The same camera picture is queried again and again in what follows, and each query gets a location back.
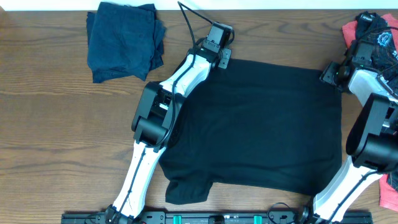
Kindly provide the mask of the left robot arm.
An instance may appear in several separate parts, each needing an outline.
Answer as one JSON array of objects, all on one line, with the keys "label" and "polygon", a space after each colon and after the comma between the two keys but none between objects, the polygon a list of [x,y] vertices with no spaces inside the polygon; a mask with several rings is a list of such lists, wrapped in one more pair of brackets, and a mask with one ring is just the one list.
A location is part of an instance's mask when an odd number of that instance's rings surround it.
[{"label": "left robot arm", "polygon": [[105,211],[105,223],[133,223],[141,214],[150,180],[172,138],[183,102],[212,69],[228,66],[231,43],[226,40],[217,44],[203,38],[170,78],[145,86],[131,126],[131,164],[119,195]]}]

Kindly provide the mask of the plain black t-shirt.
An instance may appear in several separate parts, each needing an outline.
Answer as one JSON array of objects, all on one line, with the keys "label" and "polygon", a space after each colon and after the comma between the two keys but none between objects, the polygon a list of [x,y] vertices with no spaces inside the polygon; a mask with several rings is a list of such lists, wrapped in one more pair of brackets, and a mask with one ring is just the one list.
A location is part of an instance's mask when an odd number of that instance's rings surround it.
[{"label": "plain black t-shirt", "polygon": [[305,195],[342,163],[341,93],[320,71],[232,59],[185,100],[160,158],[172,204],[204,202],[215,182]]}]

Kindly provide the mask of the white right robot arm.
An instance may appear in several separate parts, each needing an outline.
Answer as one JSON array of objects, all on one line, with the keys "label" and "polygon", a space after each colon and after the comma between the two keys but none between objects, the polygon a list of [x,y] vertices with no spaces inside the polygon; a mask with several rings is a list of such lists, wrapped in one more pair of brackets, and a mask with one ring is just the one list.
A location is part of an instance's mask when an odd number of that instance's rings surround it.
[{"label": "white right robot arm", "polygon": [[397,170],[397,94],[379,71],[358,63],[331,62],[320,80],[355,95],[363,108],[346,141],[346,160],[300,221],[340,223],[367,187]]}]

